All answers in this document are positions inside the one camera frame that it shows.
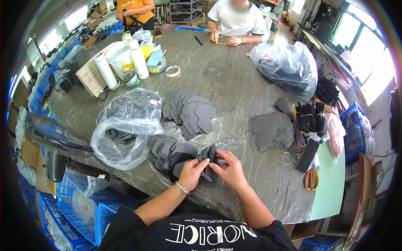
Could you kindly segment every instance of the woman in white shirt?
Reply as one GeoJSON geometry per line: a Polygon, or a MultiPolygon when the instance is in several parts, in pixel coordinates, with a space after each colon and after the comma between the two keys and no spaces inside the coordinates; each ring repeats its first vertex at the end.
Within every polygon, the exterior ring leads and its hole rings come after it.
{"type": "Polygon", "coordinates": [[[226,45],[261,42],[265,34],[264,18],[261,11],[249,0],[219,0],[207,15],[211,30],[210,40],[217,43],[219,35],[231,37],[226,45]],[[239,12],[234,17],[233,10],[248,6],[249,12],[239,12]],[[241,23],[233,24],[234,18],[241,23]]]}

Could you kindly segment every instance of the white thermos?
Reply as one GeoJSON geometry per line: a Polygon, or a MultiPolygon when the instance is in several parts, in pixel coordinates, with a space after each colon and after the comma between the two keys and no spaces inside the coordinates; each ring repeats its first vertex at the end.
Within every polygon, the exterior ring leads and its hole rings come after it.
{"type": "Polygon", "coordinates": [[[147,63],[145,62],[144,54],[139,47],[138,40],[133,40],[129,43],[130,57],[134,64],[134,70],[137,72],[139,79],[146,79],[150,73],[148,72],[147,63]]]}
{"type": "Polygon", "coordinates": [[[109,89],[115,88],[117,86],[117,80],[112,72],[112,69],[110,69],[105,54],[103,52],[98,54],[94,60],[109,89]]]}

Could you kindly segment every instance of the black t-shirt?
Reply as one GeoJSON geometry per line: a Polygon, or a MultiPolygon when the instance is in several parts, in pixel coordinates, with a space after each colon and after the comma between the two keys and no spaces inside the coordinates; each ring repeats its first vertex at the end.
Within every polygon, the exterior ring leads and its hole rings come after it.
{"type": "Polygon", "coordinates": [[[171,216],[146,226],[134,212],[120,208],[104,236],[102,250],[294,250],[282,223],[252,229],[244,223],[205,214],[171,216]]]}

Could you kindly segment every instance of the hand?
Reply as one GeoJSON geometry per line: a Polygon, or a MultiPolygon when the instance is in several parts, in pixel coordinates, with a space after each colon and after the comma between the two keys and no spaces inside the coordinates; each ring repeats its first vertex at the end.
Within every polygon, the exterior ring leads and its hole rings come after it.
{"type": "Polygon", "coordinates": [[[242,42],[243,42],[243,39],[241,37],[231,37],[226,41],[225,45],[236,46],[236,45],[241,44],[242,42]]]}
{"type": "Polygon", "coordinates": [[[187,192],[193,190],[198,184],[201,172],[207,167],[208,163],[208,158],[201,162],[199,162],[197,159],[193,159],[184,163],[183,169],[180,173],[180,178],[178,180],[180,186],[182,186],[182,188],[184,188],[184,190],[187,192]]]}
{"type": "Polygon", "coordinates": [[[135,9],[129,9],[122,12],[123,16],[132,16],[135,14],[135,9]]]}
{"type": "Polygon", "coordinates": [[[209,39],[214,43],[218,43],[219,33],[218,32],[212,32],[211,36],[209,37],[209,39]]]}
{"type": "Polygon", "coordinates": [[[123,14],[122,13],[117,13],[116,14],[116,19],[117,20],[123,20],[123,14]]]}
{"type": "Polygon", "coordinates": [[[228,151],[216,151],[219,155],[218,159],[224,159],[226,163],[220,163],[220,166],[226,166],[226,170],[222,169],[215,163],[209,163],[212,168],[222,179],[235,191],[241,191],[248,187],[248,182],[243,173],[242,164],[240,161],[228,151]]]}

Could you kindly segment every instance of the white polo shirt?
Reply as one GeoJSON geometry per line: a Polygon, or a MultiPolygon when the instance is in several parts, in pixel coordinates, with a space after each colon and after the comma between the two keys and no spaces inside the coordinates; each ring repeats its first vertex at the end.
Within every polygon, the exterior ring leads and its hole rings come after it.
{"type": "Polygon", "coordinates": [[[248,19],[242,24],[228,24],[223,20],[225,19],[222,15],[222,8],[227,8],[225,4],[230,0],[219,0],[209,11],[207,15],[207,19],[214,21],[217,23],[218,32],[221,35],[228,37],[247,37],[250,35],[265,35],[265,24],[264,18],[261,11],[255,6],[252,2],[250,2],[250,16],[248,19]]]}

